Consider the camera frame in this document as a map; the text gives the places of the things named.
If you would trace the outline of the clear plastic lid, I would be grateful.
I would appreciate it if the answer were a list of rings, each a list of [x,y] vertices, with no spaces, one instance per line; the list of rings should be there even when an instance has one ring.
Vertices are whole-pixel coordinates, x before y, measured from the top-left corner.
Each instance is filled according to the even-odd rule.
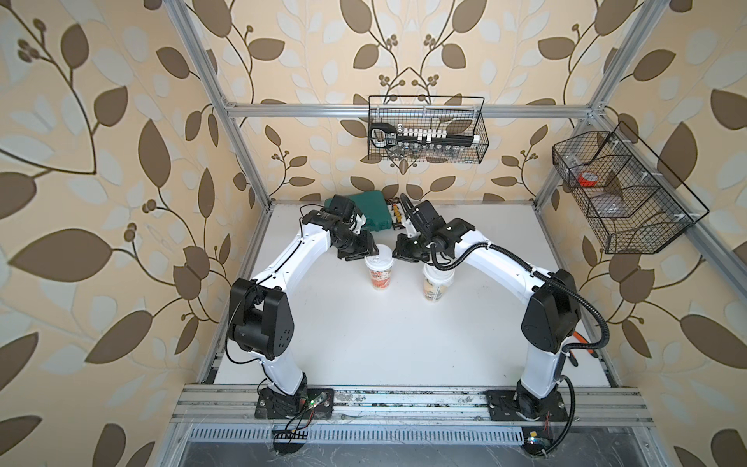
[[[377,244],[377,254],[365,258],[367,268],[371,272],[385,272],[391,270],[394,264],[392,249],[385,244]]]

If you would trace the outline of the paper milk tea cup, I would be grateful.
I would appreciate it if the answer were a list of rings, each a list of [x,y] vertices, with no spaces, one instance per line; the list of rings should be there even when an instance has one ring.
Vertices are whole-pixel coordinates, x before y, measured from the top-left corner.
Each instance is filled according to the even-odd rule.
[[[437,302],[443,298],[449,286],[453,283],[452,276],[424,276],[423,293],[426,300]]]
[[[390,285],[391,276],[392,276],[391,269],[370,271],[371,282],[373,284],[373,287],[375,287],[375,289],[377,290],[386,289]]]

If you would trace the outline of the white plastic cup lid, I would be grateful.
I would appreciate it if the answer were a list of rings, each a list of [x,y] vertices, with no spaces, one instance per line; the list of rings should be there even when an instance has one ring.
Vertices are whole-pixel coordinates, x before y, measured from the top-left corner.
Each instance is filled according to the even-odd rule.
[[[434,285],[450,286],[455,277],[455,270],[439,270],[435,266],[425,265],[423,274]]]

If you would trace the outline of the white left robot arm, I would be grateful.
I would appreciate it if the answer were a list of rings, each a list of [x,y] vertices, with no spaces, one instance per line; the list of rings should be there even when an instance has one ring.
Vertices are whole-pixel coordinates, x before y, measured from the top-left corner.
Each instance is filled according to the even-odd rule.
[[[299,233],[289,245],[251,279],[239,278],[231,286],[230,321],[226,348],[236,346],[258,361],[268,389],[295,414],[307,400],[307,376],[290,354],[295,322],[290,293],[311,266],[329,249],[347,262],[379,253],[366,216],[353,200],[333,196],[299,219]]]

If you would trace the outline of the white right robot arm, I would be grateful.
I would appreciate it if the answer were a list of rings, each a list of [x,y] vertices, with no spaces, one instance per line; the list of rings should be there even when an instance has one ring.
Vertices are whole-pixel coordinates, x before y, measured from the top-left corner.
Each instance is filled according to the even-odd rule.
[[[521,334],[528,342],[523,374],[517,382],[515,410],[536,420],[547,410],[574,349],[599,350],[610,341],[608,323],[580,295],[567,270],[551,272],[531,265],[500,246],[467,221],[446,222],[431,202],[415,205],[400,196],[406,231],[397,237],[393,257],[424,264],[432,277],[451,277],[471,266],[511,292],[525,305]]]

